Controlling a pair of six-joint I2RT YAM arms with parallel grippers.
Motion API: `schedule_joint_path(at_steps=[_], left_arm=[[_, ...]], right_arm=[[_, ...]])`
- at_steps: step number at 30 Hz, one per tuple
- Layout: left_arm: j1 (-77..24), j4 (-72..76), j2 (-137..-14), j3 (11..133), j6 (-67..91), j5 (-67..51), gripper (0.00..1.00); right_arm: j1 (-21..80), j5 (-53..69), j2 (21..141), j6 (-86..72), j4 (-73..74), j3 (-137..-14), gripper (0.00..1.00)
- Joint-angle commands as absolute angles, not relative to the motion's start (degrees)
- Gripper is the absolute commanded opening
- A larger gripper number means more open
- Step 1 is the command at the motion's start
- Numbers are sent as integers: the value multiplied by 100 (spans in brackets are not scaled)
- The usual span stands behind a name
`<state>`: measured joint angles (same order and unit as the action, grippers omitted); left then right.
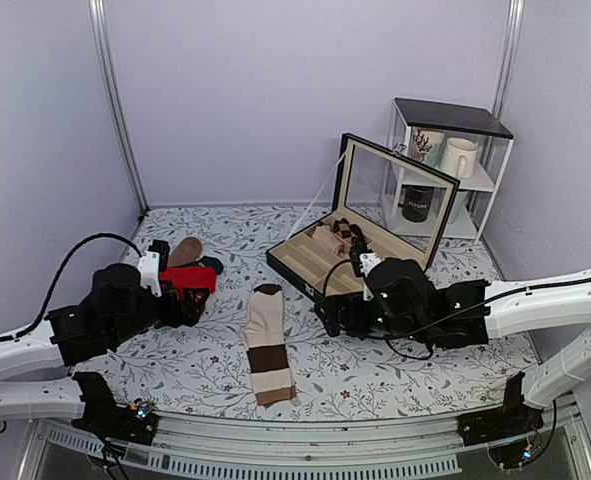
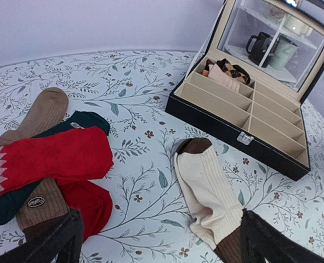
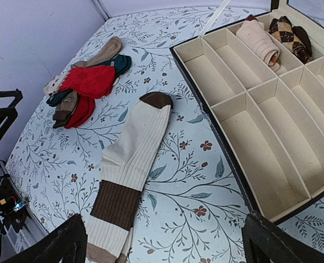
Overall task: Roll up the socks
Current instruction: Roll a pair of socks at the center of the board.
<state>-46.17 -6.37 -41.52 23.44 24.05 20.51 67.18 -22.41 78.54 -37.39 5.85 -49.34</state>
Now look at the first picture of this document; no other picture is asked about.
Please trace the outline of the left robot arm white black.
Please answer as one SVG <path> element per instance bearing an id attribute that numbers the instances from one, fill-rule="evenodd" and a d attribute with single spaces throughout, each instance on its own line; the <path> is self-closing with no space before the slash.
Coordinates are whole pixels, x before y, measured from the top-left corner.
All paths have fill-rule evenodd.
<path id="1" fill-rule="evenodd" d="M 112 264 L 92 277 L 90 293 L 77 305 L 49 311 L 29 332 L 0 341 L 0 422 L 38 418 L 67 419 L 101 440 L 151 444 L 159 418 L 150 400 L 118 402 L 97 372 L 58 380 L 17 382 L 32 370 L 73 367 L 113 353 L 156 326 L 193 326 L 215 290 L 213 271 L 206 283 L 185 274 L 162 274 L 156 286 L 141 283 L 133 266 Z"/>

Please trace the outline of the cream brown striped sock pair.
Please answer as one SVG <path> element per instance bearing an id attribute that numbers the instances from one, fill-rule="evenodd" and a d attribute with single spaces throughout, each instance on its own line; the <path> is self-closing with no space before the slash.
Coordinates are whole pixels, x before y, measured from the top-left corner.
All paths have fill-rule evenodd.
<path id="1" fill-rule="evenodd" d="M 257 286 L 248 301 L 241 340 L 250 367 L 251 387 L 260 407 L 296 397 L 296 382 L 285 345 L 282 287 Z"/>

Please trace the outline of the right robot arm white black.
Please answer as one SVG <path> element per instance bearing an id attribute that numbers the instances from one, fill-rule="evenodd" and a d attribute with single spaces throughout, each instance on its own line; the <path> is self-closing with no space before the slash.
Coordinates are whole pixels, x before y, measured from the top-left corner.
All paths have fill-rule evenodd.
<path id="1" fill-rule="evenodd" d="M 438 289 L 414 260 L 363 253 L 353 265 L 363 290 L 323 295 L 315 305 L 330 336 L 409 339 L 434 351 L 584 326 L 546 362 L 510 377 L 500 389 L 500 406 L 458 418 L 458 433 L 467 446 L 541 428 L 544 409 L 591 376 L 591 269 L 542 282 L 475 280 Z"/>

